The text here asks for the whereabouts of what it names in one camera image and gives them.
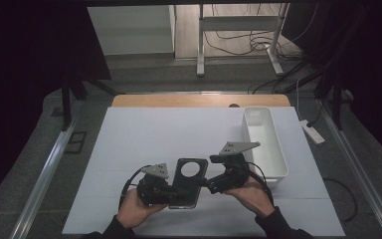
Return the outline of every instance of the metal rail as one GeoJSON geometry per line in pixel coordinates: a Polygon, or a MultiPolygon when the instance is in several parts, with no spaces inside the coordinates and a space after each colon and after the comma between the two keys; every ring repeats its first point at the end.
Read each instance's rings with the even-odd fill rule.
{"type": "Polygon", "coordinates": [[[80,117],[80,112],[83,105],[84,102],[82,101],[76,101],[74,103],[71,123],[67,130],[61,131],[60,135],[58,136],[58,139],[55,142],[51,153],[49,154],[45,166],[43,167],[43,170],[37,179],[36,185],[34,186],[33,191],[31,192],[29,199],[27,200],[26,205],[24,206],[23,211],[21,212],[21,215],[18,218],[18,221],[15,224],[15,227],[9,238],[18,239],[27,237],[39,207],[42,204],[43,198],[48,191],[49,184],[52,181],[55,170],[58,167],[58,163],[80,117]]]}
{"type": "Polygon", "coordinates": [[[330,116],[330,108],[327,104],[323,105],[325,111],[322,111],[322,115],[325,118],[337,144],[343,152],[346,161],[355,176],[359,186],[361,187],[368,203],[370,204],[373,212],[375,213],[378,222],[382,227],[382,197],[370,180],[367,172],[364,170],[358,156],[352,149],[348,139],[342,130],[339,130],[333,119],[330,116]]]}

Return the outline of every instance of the black curtain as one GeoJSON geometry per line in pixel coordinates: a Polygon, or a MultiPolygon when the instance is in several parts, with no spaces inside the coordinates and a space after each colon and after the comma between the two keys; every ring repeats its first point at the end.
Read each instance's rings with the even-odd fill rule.
{"type": "Polygon", "coordinates": [[[77,72],[110,79],[86,7],[0,1],[0,183],[34,130],[44,97],[64,77],[80,81],[77,72]]]}
{"type": "Polygon", "coordinates": [[[382,1],[374,1],[341,66],[351,109],[382,144],[382,1]]]}

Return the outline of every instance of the person's right hand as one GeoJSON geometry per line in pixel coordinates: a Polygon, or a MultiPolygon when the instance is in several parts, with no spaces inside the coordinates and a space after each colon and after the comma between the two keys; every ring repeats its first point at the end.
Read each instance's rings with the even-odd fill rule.
{"type": "Polygon", "coordinates": [[[249,177],[244,186],[224,191],[237,198],[247,209],[265,218],[275,211],[263,187],[253,177],[249,177]]]}
{"type": "Polygon", "coordinates": [[[119,208],[116,219],[125,229],[134,228],[143,223],[151,214],[161,211],[166,206],[167,204],[144,205],[138,197],[137,189],[129,189],[119,208]]]}

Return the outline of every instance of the white plastic bin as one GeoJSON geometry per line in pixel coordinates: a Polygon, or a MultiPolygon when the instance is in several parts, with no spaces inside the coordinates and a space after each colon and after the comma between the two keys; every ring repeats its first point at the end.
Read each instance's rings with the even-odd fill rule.
{"type": "MultiPolygon", "coordinates": [[[[244,141],[261,145],[245,151],[247,161],[259,166],[266,176],[268,187],[277,186],[287,176],[287,162],[278,140],[275,122],[269,108],[245,108],[243,119],[244,141]]],[[[259,176],[262,173],[254,168],[259,176]]]]}

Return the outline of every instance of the power strip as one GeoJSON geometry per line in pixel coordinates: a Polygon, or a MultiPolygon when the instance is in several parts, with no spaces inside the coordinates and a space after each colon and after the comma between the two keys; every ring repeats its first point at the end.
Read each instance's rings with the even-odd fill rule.
{"type": "Polygon", "coordinates": [[[308,121],[306,119],[300,121],[300,125],[305,133],[312,139],[315,144],[322,144],[325,142],[324,138],[315,130],[314,127],[308,127],[306,124],[308,121]]]}

